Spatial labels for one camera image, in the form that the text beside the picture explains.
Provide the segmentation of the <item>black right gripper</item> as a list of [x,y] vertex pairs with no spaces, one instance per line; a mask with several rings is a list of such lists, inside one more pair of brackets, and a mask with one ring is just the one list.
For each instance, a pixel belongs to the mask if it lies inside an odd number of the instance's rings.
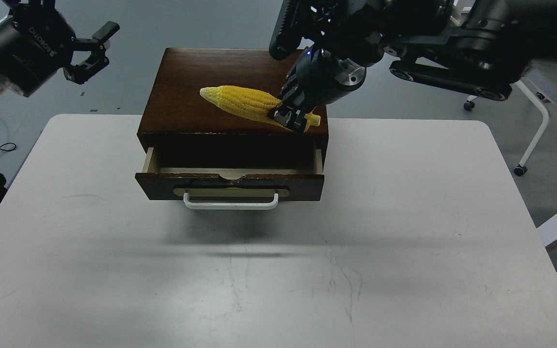
[[314,108],[329,105],[360,88],[366,67],[341,59],[327,49],[307,48],[289,69],[280,101],[268,114],[283,127],[303,134]]

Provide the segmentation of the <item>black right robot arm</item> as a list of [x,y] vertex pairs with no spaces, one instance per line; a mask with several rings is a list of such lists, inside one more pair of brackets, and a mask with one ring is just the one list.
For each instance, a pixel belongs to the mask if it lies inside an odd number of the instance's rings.
[[385,54],[404,80],[505,101],[529,62],[557,59],[557,0],[285,0],[269,53],[282,60],[312,41],[286,75],[267,117],[297,133],[307,113],[364,84]]

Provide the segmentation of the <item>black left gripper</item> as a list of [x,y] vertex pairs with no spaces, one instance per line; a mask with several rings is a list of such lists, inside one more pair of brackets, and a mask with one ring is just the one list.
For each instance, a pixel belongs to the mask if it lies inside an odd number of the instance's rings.
[[[68,81],[82,85],[110,64],[106,42],[121,28],[116,22],[106,22],[91,38],[76,38],[55,0],[2,2],[9,13],[0,20],[0,94],[11,89],[29,97],[62,67]],[[72,51],[90,55],[72,65]]]

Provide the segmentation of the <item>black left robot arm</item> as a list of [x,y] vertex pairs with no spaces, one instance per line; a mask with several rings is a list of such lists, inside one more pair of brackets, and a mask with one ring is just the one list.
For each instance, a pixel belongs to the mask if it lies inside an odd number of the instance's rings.
[[82,85],[109,64],[107,41],[120,29],[109,21],[91,38],[76,36],[53,0],[7,0],[0,20],[0,95],[30,97],[59,71]]

